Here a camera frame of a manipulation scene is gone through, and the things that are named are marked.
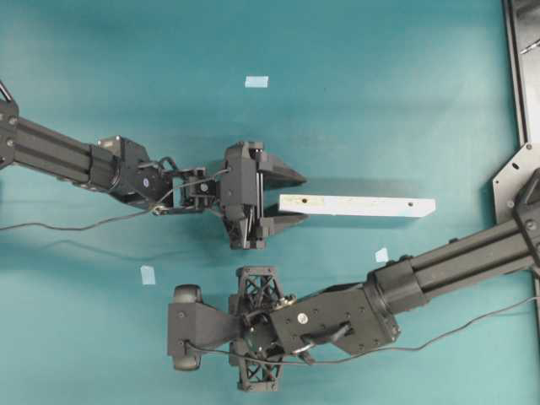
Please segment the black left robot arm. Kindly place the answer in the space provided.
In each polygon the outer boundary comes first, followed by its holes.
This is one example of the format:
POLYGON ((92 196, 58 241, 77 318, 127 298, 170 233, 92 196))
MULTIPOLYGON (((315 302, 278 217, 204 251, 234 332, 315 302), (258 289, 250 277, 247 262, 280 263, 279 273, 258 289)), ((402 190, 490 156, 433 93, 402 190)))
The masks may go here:
POLYGON ((265 248, 267 238, 307 219, 265 207, 266 190, 299 186, 306 179, 261 142, 238 142, 224 153, 222 168, 180 169, 165 156, 150 159, 131 139, 83 143, 24 119, 6 87, 1 88, 1 166, 20 165, 60 181, 107 194, 157 216, 211 212, 219 216, 233 250, 265 248))

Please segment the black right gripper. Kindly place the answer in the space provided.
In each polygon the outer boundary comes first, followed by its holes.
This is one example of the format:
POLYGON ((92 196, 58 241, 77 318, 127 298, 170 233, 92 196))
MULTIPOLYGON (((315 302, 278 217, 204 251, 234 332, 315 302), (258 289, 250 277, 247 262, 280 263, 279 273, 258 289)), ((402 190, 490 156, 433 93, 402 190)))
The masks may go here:
POLYGON ((229 364, 238 370, 240 382, 277 382, 284 356, 269 318, 284 297, 277 270, 245 266, 236 276, 238 291, 229 297, 229 313, 240 318, 240 337, 229 344, 229 364))

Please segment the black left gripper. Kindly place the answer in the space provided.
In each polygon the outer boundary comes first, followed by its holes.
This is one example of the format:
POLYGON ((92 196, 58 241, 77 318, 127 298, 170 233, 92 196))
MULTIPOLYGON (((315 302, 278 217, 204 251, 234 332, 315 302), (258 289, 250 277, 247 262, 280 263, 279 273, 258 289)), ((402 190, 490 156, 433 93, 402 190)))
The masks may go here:
POLYGON ((264 190, 275 190, 307 182, 279 157, 262 152, 263 148, 262 142, 238 142, 224 154, 226 173, 219 180, 219 208, 233 250, 260 250, 266 246, 262 237, 309 218, 304 213, 262 217, 262 183, 264 190))

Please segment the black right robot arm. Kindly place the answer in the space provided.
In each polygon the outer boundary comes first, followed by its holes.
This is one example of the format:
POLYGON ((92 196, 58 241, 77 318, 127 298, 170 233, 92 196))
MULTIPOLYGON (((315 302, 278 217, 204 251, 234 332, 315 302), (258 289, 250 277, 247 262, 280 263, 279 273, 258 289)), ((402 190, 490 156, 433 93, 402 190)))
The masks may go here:
POLYGON ((350 359, 391 347, 395 316, 435 297, 501 274, 539 268, 539 172, 517 193, 512 218, 419 256, 404 256, 367 275, 297 300, 278 296, 260 276, 257 289, 239 289, 235 313, 242 334, 229 346, 239 388, 271 391, 286 357, 313 365, 311 348, 330 343, 350 359))

